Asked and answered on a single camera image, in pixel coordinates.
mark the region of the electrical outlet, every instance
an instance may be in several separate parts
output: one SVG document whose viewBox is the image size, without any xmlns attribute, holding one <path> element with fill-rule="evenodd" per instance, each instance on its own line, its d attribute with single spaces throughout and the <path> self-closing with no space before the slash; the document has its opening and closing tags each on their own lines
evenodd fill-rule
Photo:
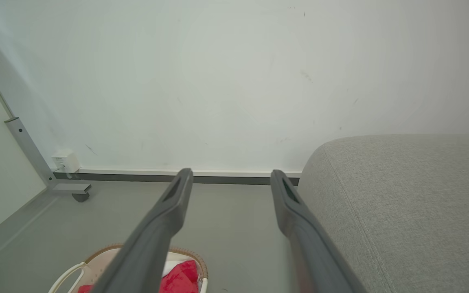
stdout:
<svg viewBox="0 0 469 293">
<path fill-rule="evenodd" d="M 61 150 L 52 156 L 55 166 L 67 173 L 74 173 L 81 168 L 79 160 L 72 150 Z"/>
</svg>

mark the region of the gray fabric sofa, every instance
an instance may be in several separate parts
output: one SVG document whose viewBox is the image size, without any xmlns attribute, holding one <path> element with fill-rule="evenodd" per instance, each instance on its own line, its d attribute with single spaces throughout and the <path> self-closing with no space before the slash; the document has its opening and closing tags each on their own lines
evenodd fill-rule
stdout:
<svg viewBox="0 0 469 293">
<path fill-rule="evenodd" d="M 469 135 L 338 139 L 298 191 L 369 292 L 469 292 Z"/>
</svg>

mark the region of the gray floor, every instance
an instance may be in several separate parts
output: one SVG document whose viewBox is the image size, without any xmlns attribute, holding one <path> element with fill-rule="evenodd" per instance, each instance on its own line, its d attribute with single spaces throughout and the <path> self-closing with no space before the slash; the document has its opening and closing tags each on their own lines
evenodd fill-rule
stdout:
<svg viewBox="0 0 469 293">
<path fill-rule="evenodd" d="M 55 202 L 0 251 L 0 292 L 47 292 L 69 267 L 125 241 L 168 186 L 92 185 L 92 196 L 84 203 L 50 195 Z M 269 186 L 193 185 L 186 222 L 171 245 L 204 258 L 208 293 L 297 291 Z"/>
</svg>

